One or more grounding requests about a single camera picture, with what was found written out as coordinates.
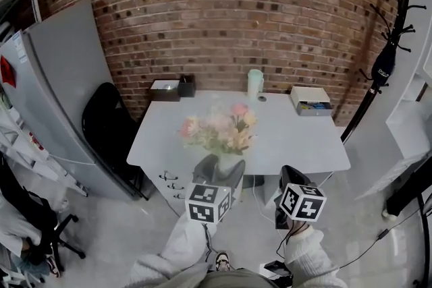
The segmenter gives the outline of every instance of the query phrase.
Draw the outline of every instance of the hand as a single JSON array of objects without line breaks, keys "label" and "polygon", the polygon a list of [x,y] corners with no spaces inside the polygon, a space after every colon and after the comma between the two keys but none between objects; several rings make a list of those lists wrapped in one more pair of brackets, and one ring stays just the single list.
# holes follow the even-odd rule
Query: hand
[{"label": "hand", "polygon": [[39,265],[45,260],[45,251],[42,249],[42,246],[35,246],[28,237],[26,240],[23,240],[21,258],[28,260],[33,265]]},{"label": "hand", "polygon": [[309,224],[306,221],[292,220],[289,217],[287,217],[286,223],[289,229],[289,236],[300,234],[309,228]]}]

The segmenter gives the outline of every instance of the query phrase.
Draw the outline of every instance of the pink flower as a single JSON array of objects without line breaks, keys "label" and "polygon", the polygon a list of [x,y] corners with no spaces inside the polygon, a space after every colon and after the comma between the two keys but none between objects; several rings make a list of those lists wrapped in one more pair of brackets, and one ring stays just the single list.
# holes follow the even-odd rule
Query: pink flower
[{"label": "pink flower", "polygon": [[183,138],[195,136],[199,130],[198,119],[196,117],[187,118],[182,125],[180,135]]},{"label": "pink flower", "polygon": [[246,106],[244,103],[238,103],[238,104],[234,105],[233,107],[231,107],[231,112],[234,115],[237,115],[239,117],[242,117],[243,115],[245,115],[247,111],[248,111],[248,106]]}]

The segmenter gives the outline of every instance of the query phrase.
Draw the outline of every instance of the phone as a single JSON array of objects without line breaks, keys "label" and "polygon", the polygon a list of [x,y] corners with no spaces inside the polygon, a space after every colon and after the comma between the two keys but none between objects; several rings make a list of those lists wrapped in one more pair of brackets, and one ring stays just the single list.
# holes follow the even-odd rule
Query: phone
[{"label": "phone", "polygon": [[292,272],[289,271],[288,268],[285,266],[285,264],[280,262],[279,260],[275,260],[274,262],[267,263],[266,265],[264,265],[264,269],[271,271],[282,277],[292,278]]}]

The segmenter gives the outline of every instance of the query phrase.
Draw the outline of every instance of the sneaker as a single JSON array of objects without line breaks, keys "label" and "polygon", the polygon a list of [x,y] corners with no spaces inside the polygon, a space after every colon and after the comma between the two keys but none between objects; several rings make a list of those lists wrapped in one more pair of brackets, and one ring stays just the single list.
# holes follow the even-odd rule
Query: sneaker
[{"label": "sneaker", "polygon": [[48,263],[49,266],[49,272],[56,278],[59,279],[60,278],[60,270],[57,267],[57,264],[55,263],[54,257],[52,256],[47,256],[46,261]]},{"label": "sneaker", "polygon": [[226,252],[219,252],[215,260],[216,271],[230,271],[230,259]]},{"label": "sneaker", "polygon": [[389,214],[387,209],[384,209],[381,215],[383,216],[384,220],[389,222],[395,222],[398,219],[396,215]]}]

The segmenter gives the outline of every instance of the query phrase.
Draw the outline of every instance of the person's arm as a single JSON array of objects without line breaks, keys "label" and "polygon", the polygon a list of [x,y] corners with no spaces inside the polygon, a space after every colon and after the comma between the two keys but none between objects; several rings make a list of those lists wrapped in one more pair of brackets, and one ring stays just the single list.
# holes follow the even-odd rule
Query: person's arm
[{"label": "person's arm", "polygon": [[288,240],[285,265],[294,276],[295,288],[347,288],[336,277],[339,267],[334,265],[320,243],[324,235],[312,226]]},{"label": "person's arm", "polygon": [[[214,234],[215,227],[209,232]],[[168,242],[160,254],[145,254],[134,264],[130,283],[140,283],[140,287],[154,287],[167,282],[183,270],[196,264],[206,248],[206,237],[203,225],[189,221],[183,214],[172,231]],[[178,276],[181,280],[193,279],[200,282],[204,279],[209,265],[194,266]]]},{"label": "person's arm", "polygon": [[0,231],[0,243],[17,257],[21,257],[24,251],[24,241],[20,237]]}]

